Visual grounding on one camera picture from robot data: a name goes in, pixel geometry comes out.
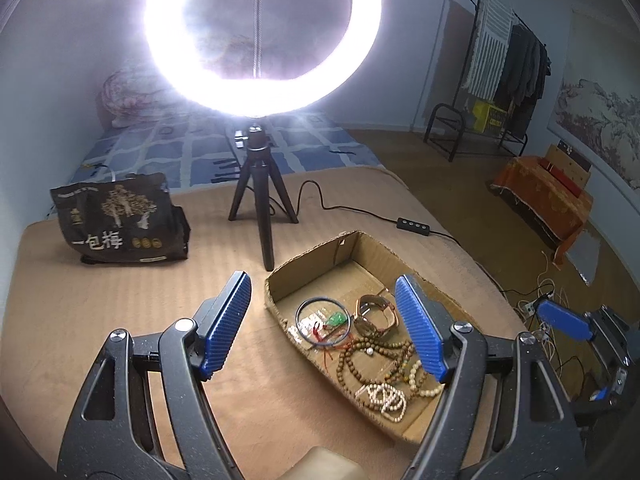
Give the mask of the brown cardboard box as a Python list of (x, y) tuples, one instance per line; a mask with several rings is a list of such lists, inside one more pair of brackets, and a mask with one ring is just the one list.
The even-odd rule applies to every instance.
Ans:
[(393, 252), (352, 231), (281, 264), (266, 306), (285, 336), (344, 397), (396, 439), (419, 442), (442, 396), (398, 311), (398, 278), (411, 275), (456, 321), (511, 338), (524, 325), (483, 270), (451, 240)]

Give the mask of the silver blue bangle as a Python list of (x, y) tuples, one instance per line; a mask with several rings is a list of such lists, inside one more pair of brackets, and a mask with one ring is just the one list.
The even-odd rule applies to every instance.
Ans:
[(339, 301), (317, 296), (304, 300), (294, 314), (299, 338), (311, 347), (338, 347), (352, 331), (352, 316)]

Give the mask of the yellow box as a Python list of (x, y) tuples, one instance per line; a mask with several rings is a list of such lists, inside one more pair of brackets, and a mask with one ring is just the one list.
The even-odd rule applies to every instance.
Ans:
[(476, 100), (472, 109), (472, 129), (477, 133), (498, 136), (503, 132), (508, 113), (486, 101)]

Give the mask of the orange covered bench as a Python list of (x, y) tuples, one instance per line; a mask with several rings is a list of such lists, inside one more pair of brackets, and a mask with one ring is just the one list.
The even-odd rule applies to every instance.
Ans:
[(550, 145), (544, 156), (512, 158), (489, 186), (509, 192), (534, 214), (555, 240), (552, 261), (559, 268), (588, 222), (593, 206), (586, 191), (590, 176), (570, 154)]

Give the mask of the black clothes rack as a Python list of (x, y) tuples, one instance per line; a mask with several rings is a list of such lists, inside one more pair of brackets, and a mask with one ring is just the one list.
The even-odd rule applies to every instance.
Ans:
[[(449, 100), (431, 108), (423, 141), (448, 160), (459, 155), (518, 156), (528, 144), (525, 119), (551, 75), (548, 49), (506, 0), (473, 0), (472, 5), (456, 86)], [(476, 100), (508, 113), (501, 134), (472, 129)]]

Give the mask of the black snack bag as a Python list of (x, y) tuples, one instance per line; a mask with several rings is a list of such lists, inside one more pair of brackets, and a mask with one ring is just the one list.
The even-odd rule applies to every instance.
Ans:
[(88, 264), (143, 264), (188, 258), (191, 228), (171, 201), (164, 174), (52, 188), (66, 244)]

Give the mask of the landscape wall painting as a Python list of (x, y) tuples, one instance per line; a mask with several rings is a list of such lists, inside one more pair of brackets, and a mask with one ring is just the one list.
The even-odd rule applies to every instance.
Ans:
[(639, 37), (574, 11), (551, 121), (639, 191)]

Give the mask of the white electric fan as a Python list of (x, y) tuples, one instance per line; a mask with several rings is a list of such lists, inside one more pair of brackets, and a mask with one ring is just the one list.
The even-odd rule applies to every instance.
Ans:
[(101, 101), (104, 110), (112, 116), (112, 126), (121, 129), (160, 118), (164, 91), (154, 68), (132, 64), (107, 78)]

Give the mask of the rose gold wristwatch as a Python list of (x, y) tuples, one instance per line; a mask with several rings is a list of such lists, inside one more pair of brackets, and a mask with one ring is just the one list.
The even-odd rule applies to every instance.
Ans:
[(363, 295), (356, 302), (354, 325), (363, 337), (383, 338), (399, 325), (395, 305), (380, 295)]

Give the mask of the black tripod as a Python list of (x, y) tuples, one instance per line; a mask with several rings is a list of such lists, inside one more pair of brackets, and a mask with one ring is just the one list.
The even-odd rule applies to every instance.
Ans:
[(274, 250), (270, 220), (270, 183), (277, 191), (288, 221), (296, 224), (298, 218), (290, 196), (288, 196), (280, 169), (271, 154), (267, 133), (257, 124), (251, 125), (245, 132), (246, 159), (241, 166), (228, 220), (234, 221), (236, 219), (244, 193), (248, 188), (248, 182), (252, 181), (258, 234), (262, 248), (262, 263), (266, 271), (272, 271), (274, 269)]

